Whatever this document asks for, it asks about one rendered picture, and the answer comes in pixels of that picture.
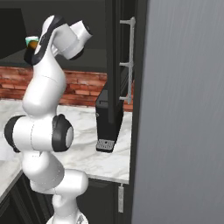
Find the dark open cabinet door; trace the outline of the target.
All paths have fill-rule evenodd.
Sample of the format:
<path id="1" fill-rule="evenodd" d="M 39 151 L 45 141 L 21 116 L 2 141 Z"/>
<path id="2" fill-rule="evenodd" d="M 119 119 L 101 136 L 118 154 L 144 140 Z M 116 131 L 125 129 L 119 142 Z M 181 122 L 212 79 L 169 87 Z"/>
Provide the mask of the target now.
<path id="1" fill-rule="evenodd" d="M 116 120 L 120 97 L 120 0 L 105 0 L 108 121 Z"/>

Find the green and white mug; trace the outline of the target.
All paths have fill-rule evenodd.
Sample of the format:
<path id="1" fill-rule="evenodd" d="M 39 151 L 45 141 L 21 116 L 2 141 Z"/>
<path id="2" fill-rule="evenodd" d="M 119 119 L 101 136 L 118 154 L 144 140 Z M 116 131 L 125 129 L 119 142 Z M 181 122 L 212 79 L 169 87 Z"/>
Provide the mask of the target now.
<path id="1" fill-rule="evenodd" d="M 25 43 L 27 47 L 35 49 L 38 45 L 39 37 L 38 36 L 30 36 L 25 38 Z"/>

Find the black coffee machine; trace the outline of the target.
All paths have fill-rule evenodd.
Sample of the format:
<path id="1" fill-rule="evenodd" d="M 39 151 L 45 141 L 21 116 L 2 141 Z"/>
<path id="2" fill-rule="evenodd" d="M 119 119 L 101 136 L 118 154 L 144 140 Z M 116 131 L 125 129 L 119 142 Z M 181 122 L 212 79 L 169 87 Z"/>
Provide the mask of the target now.
<path id="1" fill-rule="evenodd" d="M 98 138 L 96 150 L 112 153 L 123 121 L 123 102 L 119 102 L 115 120 L 110 123 L 108 90 L 103 89 L 95 102 L 95 116 Z"/>

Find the grey fridge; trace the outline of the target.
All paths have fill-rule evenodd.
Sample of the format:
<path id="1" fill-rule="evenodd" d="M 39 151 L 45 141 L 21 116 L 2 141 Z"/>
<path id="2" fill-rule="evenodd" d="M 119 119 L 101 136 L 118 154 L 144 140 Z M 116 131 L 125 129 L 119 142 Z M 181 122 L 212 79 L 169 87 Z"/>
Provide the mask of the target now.
<path id="1" fill-rule="evenodd" d="M 150 0 L 131 224 L 224 224 L 224 0 Z"/>

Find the dark base cabinets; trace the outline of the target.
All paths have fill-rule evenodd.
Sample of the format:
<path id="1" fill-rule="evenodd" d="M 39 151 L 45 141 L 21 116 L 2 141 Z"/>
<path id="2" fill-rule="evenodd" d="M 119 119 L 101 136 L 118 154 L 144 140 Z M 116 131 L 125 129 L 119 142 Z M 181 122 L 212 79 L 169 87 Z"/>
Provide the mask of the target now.
<path id="1" fill-rule="evenodd" d="M 79 209 L 89 224 L 131 224 L 130 188 L 123 185 L 123 212 L 118 212 L 115 182 L 89 179 L 88 189 L 77 198 Z M 0 171 L 0 224 L 46 224 L 53 216 L 52 195 L 34 192 L 20 171 Z"/>

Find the dark wall cabinet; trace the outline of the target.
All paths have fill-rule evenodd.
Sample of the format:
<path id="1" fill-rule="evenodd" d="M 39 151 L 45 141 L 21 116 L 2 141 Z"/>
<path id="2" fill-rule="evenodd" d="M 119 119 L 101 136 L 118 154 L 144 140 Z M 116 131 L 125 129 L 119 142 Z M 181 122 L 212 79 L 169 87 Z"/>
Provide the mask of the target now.
<path id="1" fill-rule="evenodd" d="M 69 25 L 83 20 L 93 33 L 84 53 L 75 60 L 60 55 L 56 59 L 64 69 L 107 72 L 104 0 L 0 0 L 0 8 L 20 9 L 28 36 L 39 36 L 42 24 L 51 15 L 61 15 Z"/>

